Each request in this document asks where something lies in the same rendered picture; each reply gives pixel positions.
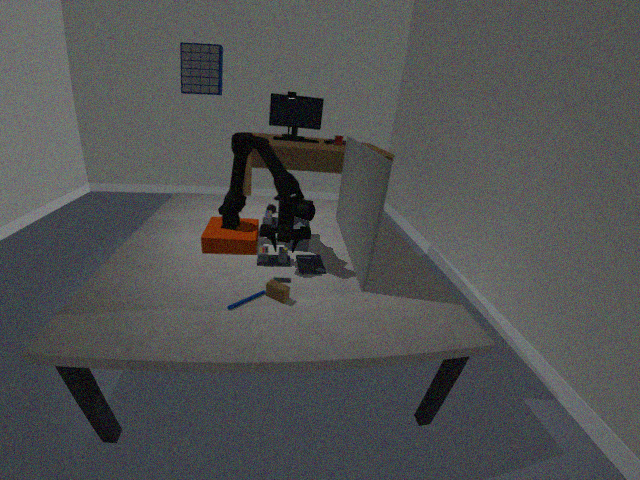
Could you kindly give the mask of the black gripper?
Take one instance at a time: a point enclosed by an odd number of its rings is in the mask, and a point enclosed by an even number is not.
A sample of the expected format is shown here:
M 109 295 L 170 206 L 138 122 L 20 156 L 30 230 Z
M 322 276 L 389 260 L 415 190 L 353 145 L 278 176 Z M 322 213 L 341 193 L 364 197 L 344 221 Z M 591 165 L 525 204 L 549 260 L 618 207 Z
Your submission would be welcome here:
M 294 225 L 294 215 L 292 216 L 283 216 L 278 214 L 278 222 L 279 220 L 282 220 L 283 223 L 288 224 L 289 221 L 293 222 Z M 270 239 L 274 250 L 276 252 L 276 228 L 271 228 L 271 224 L 262 224 L 260 227 L 260 236 L 261 237 L 266 237 L 267 239 Z M 297 229 L 297 237 L 296 239 L 294 239 L 293 241 L 293 246 L 292 246 L 292 253 L 294 252 L 296 245 L 298 244 L 299 241 L 302 241 L 303 239 L 311 239 L 311 229 L 310 227 L 306 227 L 306 226 L 300 226 L 300 229 Z

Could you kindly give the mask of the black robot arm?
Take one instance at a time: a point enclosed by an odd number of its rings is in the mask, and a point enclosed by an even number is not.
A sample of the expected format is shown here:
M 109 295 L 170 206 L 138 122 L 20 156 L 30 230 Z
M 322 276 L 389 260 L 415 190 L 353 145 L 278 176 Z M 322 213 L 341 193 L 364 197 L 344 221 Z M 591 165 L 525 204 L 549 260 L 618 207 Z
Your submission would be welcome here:
M 307 221 L 311 221 L 315 215 L 313 201 L 305 200 L 297 180 L 285 169 L 277 155 L 270 147 L 270 142 L 266 138 L 254 136 L 251 133 L 235 133 L 231 138 L 231 145 L 234 154 L 231 186 L 226 194 L 224 204 L 218 209 L 223 215 L 223 225 L 221 228 L 236 230 L 239 225 L 239 213 L 245 206 L 243 182 L 246 169 L 247 157 L 252 149 L 256 149 L 263 158 L 265 165 L 274 177 L 274 185 L 277 195 L 273 197 L 279 200 L 278 214 L 283 216 L 294 215 Z M 290 196 L 296 194 L 294 196 Z M 293 228 L 293 222 L 288 224 L 279 220 L 276 228 L 277 241 L 289 243 L 297 237 L 297 229 Z

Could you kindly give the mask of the blue thin rod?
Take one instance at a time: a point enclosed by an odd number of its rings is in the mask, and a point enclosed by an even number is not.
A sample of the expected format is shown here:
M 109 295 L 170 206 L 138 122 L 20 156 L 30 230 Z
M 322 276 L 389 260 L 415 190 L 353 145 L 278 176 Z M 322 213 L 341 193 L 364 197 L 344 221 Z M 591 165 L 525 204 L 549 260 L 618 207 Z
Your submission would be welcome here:
M 241 305 L 241 304 L 243 304 L 243 303 L 245 303 L 245 302 L 249 302 L 249 301 L 251 301 L 252 299 L 257 298 L 257 297 L 259 297 L 259 296 L 261 296 L 261 295 L 263 295 L 263 294 L 265 294 L 265 293 L 266 293 L 266 291 L 265 291 L 265 290 L 260 291 L 260 292 L 258 292 L 258 293 L 256 293 L 256 294 L 254 294 L 254 295 L 252 295 L 252 296 L 250 296 L 250 297 L 248 297 L 248 298 L 246 298 L 246 299 L 244 299 L 244 300 L 240 300 L 240 301 L 235 302 L 234 304 L 232 304 L 232 305 L 228 306 L 228 307 L 227 307 L 227 309 L 228 309 L 228 310 L 231 310 L 231 309 L 233 309 L 233 308 L 237 307 L 238 305 Z

